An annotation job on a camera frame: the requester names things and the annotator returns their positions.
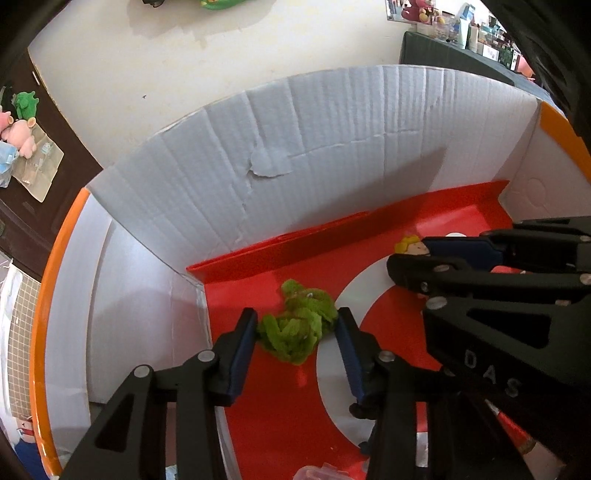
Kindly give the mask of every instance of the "box flap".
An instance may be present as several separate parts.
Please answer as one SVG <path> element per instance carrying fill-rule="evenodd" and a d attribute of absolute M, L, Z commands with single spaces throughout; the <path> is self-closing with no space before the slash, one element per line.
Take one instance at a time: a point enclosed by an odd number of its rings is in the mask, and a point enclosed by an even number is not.
<path fill-rule="evenodd" d="M 328 70 L 209 105 L 89 189 L 177 272 L 286 232 L 424 193 L 510 179 L 533 96 L 432 67 Z"/>

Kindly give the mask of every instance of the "pink stuffed pig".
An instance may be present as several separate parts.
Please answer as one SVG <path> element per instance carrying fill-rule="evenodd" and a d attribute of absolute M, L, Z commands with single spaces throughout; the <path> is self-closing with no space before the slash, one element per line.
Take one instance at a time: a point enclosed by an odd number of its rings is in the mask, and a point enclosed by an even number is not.
<path fill-rule="evenodd" d="M 8 125 L 12 125 L 13 122 L 14 118 L 12 118 L 10 112 L 2 112 L 2 107 L 0 106 L 0 132 Z"/>
<path fill-rule="evenodd" d="M 18 154 L 27 159 L 37 150 L 35 138 L 31 135 L 31 128 L 35 126 L 35 117 L 29 120 L 18 120 L 2 131 L 2 139 L 18 148 Z"/>

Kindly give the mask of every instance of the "silver rivet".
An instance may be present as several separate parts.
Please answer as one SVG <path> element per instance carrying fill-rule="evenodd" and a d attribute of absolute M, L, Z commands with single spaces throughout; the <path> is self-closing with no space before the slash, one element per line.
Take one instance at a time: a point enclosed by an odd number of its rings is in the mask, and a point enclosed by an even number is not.
<path fill-rule="evenodd" d="M 203 352 L 199 352 L 197 354 L 197 358 L 200 362 L 204 364 L 211 362 L 216 357 L 216 354 L 213 350 L 204 350 Z"/>
<path fill-rule="evenodd" d="M 150 368 L 148 365 L 140 365 L 139 367 L 135 367 L 134 375 L 138 378 L 147 377 L 150 373 Z"/>
<path fill-rule="evenodd" d="M 396 360 L 396 355 L 394 355 L 391 351 L 389 350 L 382 350 L 379 355 L 378 358 L 382 361 L 382 362 L 394 362 L 394 360 Z"/>
<path fill-rule="evenodd" d="M 426 307 L 429 310 L 439 310 L 445 305 L 447 305 L 447 299 L 445 297 L 433 297 L 432 299 L 428 299 L 426 303 Z"/>

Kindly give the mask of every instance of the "green dinosaur plush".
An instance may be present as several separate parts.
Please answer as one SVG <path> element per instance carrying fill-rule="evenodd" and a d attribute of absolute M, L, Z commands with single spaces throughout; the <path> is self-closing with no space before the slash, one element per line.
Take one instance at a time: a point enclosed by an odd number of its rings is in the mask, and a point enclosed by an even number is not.
<path fill-rule="evenodd" d="M 20 120 L 29 120 L 37 114 L 37 104 L 39 98 L 35 98 L 35 92 L 17 93 L 12 99 L 12 104 L 17 109 L 17 115 Z"/>
<path fill-rule="evenodd" d="M 262 347 L 283 362 L 301 365 L 320 339 L 333 330 L 338 312 L 334 301 L 318 288 L 304 288 L 295 280 L 281 286 L 285 311 L 265 315 L 257 327 Z"/>
<path fill-rule="evenodd" d="M 201 0 L 201 6 L 208 10 L 224 10 L 241 4 L 244 0 Z"/>

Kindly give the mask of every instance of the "plastic container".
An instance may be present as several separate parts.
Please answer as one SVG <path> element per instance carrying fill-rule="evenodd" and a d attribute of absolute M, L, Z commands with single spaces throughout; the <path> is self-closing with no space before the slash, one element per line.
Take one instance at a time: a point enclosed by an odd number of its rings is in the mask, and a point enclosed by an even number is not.
<path fill-rule="evenodd" d="M 335 467 L 325 463 L 322 468 L 305 466 L 300 468 L 293 480 L 353 480 L 346 472 L 339 472 Z"/>

